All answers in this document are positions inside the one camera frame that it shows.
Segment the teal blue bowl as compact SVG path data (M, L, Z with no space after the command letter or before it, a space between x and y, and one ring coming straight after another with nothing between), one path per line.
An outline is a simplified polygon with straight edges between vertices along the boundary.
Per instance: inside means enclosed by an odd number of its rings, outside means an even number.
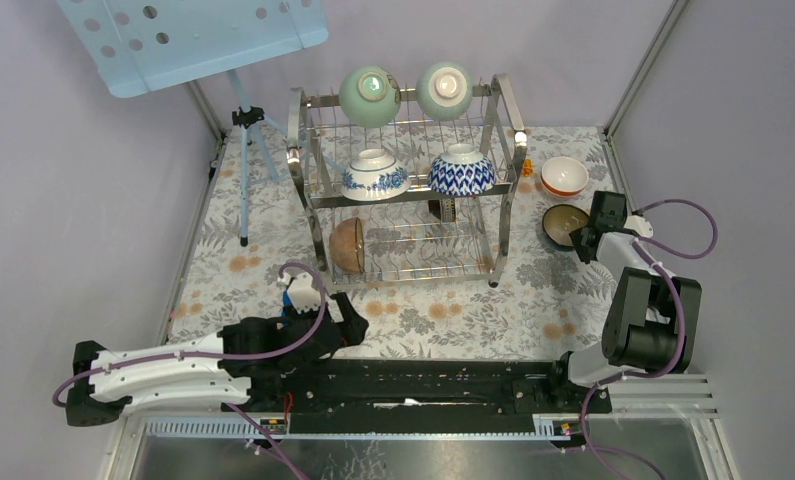
M575 205L554 205L543 214L541 231L552 247L571 251L574 247L570 234L584 227L588 220L589 214Z

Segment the orange bowl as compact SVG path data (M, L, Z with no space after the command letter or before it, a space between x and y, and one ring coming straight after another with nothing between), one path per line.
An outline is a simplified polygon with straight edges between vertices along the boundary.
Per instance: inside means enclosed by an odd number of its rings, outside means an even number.
M540 170L540 182L544 191L559 198L577 196L586 188L589 180L585 165L567 156L547 159Z

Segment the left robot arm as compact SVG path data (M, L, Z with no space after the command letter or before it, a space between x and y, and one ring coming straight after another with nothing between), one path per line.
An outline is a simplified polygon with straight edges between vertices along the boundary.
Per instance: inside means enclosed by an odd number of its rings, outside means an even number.
M159 406L288 409L293 395L284 380L362 344L368 328L345 293L285 293L279 316L247 317L196 340L122 352L80 342L74 375L53 402L72 427L106 425Z

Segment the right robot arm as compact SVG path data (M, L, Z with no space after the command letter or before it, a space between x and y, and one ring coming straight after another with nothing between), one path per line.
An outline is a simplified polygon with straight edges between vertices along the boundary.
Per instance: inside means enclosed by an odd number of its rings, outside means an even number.
M556 362L548 402L570 412L586 387L624 377L657 378L690 366L702 297L699 282L678 276L648 253L649 224L627 209L626 196L599 191L589 219L570 234L578 259L598 263L615 282L600 340Z

